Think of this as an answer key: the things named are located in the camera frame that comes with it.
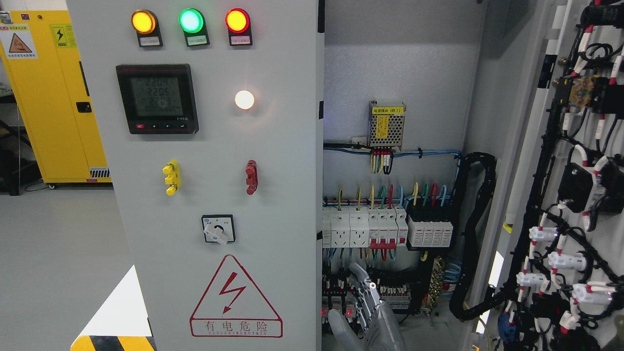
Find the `grey robotic left hand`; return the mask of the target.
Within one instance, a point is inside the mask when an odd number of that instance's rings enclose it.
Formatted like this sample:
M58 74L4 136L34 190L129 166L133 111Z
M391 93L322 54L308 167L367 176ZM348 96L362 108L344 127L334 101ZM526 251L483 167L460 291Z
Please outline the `grey robotic left hand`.
M357 277L354 281L357 289L355 307L364 338L360 340L345 316L332 309L328 317L334 337L346 351L407 351L399 323L390 305L380 297L377 285L358 263L350 263L349 269Z

